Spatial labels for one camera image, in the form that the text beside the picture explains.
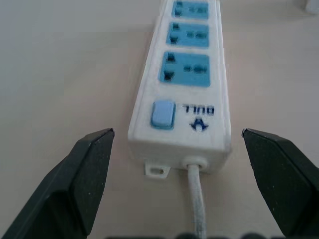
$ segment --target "blue switch button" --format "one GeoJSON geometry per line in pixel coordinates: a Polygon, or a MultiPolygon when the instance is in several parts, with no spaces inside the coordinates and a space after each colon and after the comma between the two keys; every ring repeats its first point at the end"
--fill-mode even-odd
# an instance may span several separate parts
{"type": "Polygon", "coordinates": [[[151,125],[158,129],[173,129],[175,117],[175,102],[155,101],[151,125]]]}

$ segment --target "beige surface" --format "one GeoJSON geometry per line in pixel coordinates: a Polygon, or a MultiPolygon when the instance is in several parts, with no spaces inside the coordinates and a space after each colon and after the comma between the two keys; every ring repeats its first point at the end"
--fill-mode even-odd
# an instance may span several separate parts
{"type": "MultiPolygon", "coordinates": [[[[106,127],[116,137],[89,238],[171,238],[192,230],[186,173],[172,170],[165,181],[148,180],[127,150],[159,4],[0,3],[0,235],[74,143],[106,127]]],[[[233,152],[220,173],[201,176],[208,235],[280,235],[240,133],[251,127],[289,138],[319,166],[319,18],[290,0],[227,0],[222,14],[233,152]]]]}

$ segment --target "power cord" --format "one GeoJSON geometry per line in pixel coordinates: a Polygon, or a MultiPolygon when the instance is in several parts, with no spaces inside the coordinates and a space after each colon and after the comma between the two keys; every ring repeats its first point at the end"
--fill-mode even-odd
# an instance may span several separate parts
{"type": "Polygon", "coordinates": [[[200,239],[207,239],[205,205],[199,179],[199,165],[188,165],[188,185],[193,204],[195,233],[200,239]]]}

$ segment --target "power strip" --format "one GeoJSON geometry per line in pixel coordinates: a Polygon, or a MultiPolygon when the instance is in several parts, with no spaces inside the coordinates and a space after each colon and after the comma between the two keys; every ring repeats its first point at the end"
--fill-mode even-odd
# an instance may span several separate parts
{"type": "Polygon", "coordinates": [[[145,174],[219,170],[231,127],[219,0],[166,0],[157,21],[128,140],[145,174]]]}

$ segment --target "socket hole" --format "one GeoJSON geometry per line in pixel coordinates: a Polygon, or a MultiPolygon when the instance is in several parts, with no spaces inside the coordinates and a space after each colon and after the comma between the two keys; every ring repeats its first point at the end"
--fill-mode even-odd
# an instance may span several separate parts
{"type": "Polygon", "coordinates": [[[150,169],[151,174],[156,174],[156,175],[163,175],[164,170],[162,168],[151,168],[150,169]]]}
{"type": "Polygon", "coordinates": [[[181,16],[181,11],[180,10],[175,10],[175,16],[180,17],[181,16]]]}
{"type": "Polygon", "coordinates": [[[194,32],[193,31],[188,31],[187,32],[187,37],[194,37],[194,32]]]}
{"type": "Polygon", "coordinates": [[[173,30],[179,30],[178,23],[173,23],[173,30]]]}
{"type": "Polygon", "coordinates": [[[170,62],[170,63],[175,63],[175,56],[174,56],[174,54],[172,54],[172,53],[169,53],[168,55],[167,55],[167,60],[166,60],[166,62],[170,62]]]}
{"type": "Polygon", "coordinates": [[[203,66],[195,66],[194,67],[194,72],[195,73],[206,73],[207,72],[207,68],[206,67],[203,67],[203,66]]]}
{"type": "Polygon", "coordinates": [[[184,66],[184,71],[185,72],[190,72],[191,71],[191,66],[188,66],[188,65],[184,66]]]}
{"type": "Polygon", "coordinates": [[[205,39],[207,38],[207,34],[205,32],[196,33],[196,38],[205,39]]]}
{"type": "Polygon", "coordinates": [[[178,41],[178,37],[177,36],[170,36],[169,39],[170,39],[170,43],[171,44],[176,44],[177,41],[178,41]]]}
{"type": "Polygon", "coordinates": [[[205,12],[207,12],[207,8],[205,8],[205,7],[199,7],[199,8],[197,9],[197,12],[198,12],[198,13],[205,13],[205,12]]]}
{"type": "Polygon", "coordinates": [[[164,80],[171,81],[175,72],[174,71],[164,71],[164,80]]]}

